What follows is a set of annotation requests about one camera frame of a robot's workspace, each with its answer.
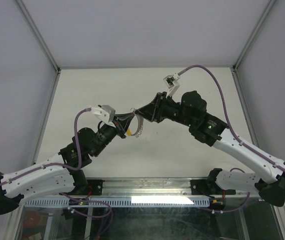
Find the large keyring with yellow grip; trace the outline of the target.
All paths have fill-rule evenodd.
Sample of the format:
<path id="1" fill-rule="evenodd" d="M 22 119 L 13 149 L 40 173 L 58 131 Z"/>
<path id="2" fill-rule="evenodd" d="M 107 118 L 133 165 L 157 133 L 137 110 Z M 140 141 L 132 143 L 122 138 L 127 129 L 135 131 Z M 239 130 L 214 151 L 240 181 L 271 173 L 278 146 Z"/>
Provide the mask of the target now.
<path id="1" fill-rule="evenodd" d="M 131 129 L 130 127 L 127 129 L 126 135 L 128 137 L 138 138 L 143 132 L 144 119 L 136 113 L 135 108 L 131 108 L 130 112 L 134 114 L 136 118 L 136 123 L 133 125 L 133 129 Z"/>

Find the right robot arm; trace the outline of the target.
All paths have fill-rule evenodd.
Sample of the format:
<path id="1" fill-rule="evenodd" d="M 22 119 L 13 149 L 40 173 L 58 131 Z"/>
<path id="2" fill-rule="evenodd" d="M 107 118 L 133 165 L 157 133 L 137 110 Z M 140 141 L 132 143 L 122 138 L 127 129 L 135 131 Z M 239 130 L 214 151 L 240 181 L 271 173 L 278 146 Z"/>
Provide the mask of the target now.
<path id="1" fill-rule="evenodd" d="M 168 119 L 187 126 L 197 141 L 232 156 L 253 171 L 242 173 L 214 168 L 206 179 L 210 193 L 239 190 L 258 194 L 273 206 L 284 205 L 285 161 L 242 139 L 231 126 L 209 114 L 206 101 L 197 91 L 184 93 L 180 102 L 175 102 L 166 92 L 159 92 L 149 104 L 135 110 L 135 114 L 149 122 Z"/>

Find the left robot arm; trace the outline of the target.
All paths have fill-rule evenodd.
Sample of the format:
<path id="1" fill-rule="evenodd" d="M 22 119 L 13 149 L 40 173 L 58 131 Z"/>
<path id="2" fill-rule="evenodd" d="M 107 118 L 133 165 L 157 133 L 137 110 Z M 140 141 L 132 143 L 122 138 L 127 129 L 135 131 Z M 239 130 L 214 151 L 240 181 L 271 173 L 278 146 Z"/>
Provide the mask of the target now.
<path id="1" fill-rule="evenodd" d="M 76 129 L 72 143 L 53 157 L 25 169 L 0 172 L 0 215 L 10 213 L 32 199 L 54 194 L 83 194 L 88 181 L 82 168 L 92 162 L 116 137 L 126 137 L 133 113 L 117 114 L 111 124 Z"/>

